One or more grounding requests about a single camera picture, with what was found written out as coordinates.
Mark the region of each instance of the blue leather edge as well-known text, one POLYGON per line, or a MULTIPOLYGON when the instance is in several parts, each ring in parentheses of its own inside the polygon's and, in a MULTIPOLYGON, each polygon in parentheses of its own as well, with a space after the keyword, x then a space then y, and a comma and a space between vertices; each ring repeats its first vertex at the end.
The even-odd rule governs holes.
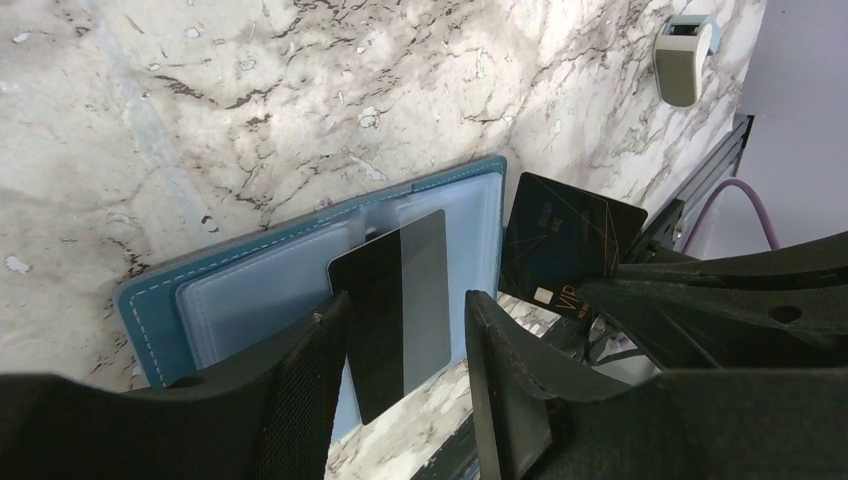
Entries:
MULTIPOLYGON (((501 217, 503 217, 506 163, 506 158, 502 156, 490 157, 355 197, 317 212, 285 221, 267 231, 252 233, 199 250, 121 284, 113 297, 115 309, 124 321, 130 340, 135 346, 138 362, 150 385, 164 387, 196 371, 175 296, 177 288, 186 281, 332 223, 334 219, 360 206, 429 190, 487 173, 496 172, 504 177, 500 205, 501 217)), ((500 263, 500 247, 498 245, 498 263, 500 263)))

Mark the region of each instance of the marble table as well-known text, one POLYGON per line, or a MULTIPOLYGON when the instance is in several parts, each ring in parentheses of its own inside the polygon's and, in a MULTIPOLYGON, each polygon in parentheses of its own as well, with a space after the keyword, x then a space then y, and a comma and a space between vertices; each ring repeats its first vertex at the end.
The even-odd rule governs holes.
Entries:
MULTIPOLYGON (((110 302, 150 265, 491 153, 655 212, 727 132, 752 0, 0 4, 0 370, 145 385, 110 302), (658 100, 672 14, 724 28, 693 108, 658 100)), ((504 298, 541 333, 552 315, 504 298)), ((332 448, 408 478, 470 411, 458 365, 332 448)))

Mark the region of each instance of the wallet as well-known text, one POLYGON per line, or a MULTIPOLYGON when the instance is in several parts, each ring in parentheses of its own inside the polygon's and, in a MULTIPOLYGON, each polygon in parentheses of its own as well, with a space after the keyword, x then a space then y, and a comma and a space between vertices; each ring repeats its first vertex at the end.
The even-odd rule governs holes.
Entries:
MULTIPOLYGON (((365 244, 369 232, 399 229, 441 210, 449 329, 426 340, 431 350, 449 352, 449 361, 427 378, 439 374, 465 357, 465 292, 496 294, 505 176, 503 157, 473 161, 212 246, 128 280, 114 303, 148 381, 153 387, 168 386, 286 328, 331 297, 329 263, 365 244)), ((414 275, 414 262, 403 267, 404 277, 414 275)), ((428 321, 426 315, 410 319, 418 324, 404 323, 404 329, 427 331, 421 324, 428 321)), ((417 354, 426 350, 418 348, 417 354)), ((412 363, 406 357, 403 361, 404 367, 412 363)), ((424 376, 417 373, 419 385, 424 376)), ((332 441, 360 423, 346 362, 332 441)))

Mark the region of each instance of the gray wall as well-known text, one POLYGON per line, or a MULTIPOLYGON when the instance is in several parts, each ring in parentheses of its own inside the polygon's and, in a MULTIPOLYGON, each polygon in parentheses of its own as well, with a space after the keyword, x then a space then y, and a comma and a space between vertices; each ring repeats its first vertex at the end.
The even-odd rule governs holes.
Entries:
MULTIPOLYGON (((782 246, 848 230, 848 1, 769 0, 740 113, 756 115, 739 178, 782 246)), ((747 198, 727 189, 692 253, 768 249, 747 198)))

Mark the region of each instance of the cable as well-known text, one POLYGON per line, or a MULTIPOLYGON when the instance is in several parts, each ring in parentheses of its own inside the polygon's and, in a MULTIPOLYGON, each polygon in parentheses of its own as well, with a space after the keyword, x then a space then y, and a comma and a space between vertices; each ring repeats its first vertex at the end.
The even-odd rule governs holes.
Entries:
POLYGON ((707 214, 710 211, 710 208, 715 202, 718 195, 729 186, 738 187, 742 190, 745 195, 748 196, 748 199, 751 200, 751 203, 754 205, 754 210, 757 212, 757 218, 760 219, 760 225, 763 227, 763 233, 766 234, 766 240, 769 242, 769 247, 772 250, 777 250, 780 248, 780 244, 777 241, 777 234, 774 231, 774 226, 771 224, 771 219, 769 219, 768 212, 766 212, 766 207, 763 205, 763 201, 760 200, 760 197, 757 195, 757 192, 751 188, 750 185, 739 180, 738 178, 728 178, 727 180, 718 184, 713 193, 710 194, 709 198, 707 198, 707 202, 704 204, 704 208, 701 210, 701 213, 698 215, 698 219, 695 220, 695 225, 692 227, 692 232, 689 234, 689 238, 686 239, 686 243, 683 244, 682 253, 686 253, 689 247, 692 245, 692 239, 694 239, 698 235, 698 231, 701 229, 701 225, 703 225, 704 220, 707 217, 707 214))

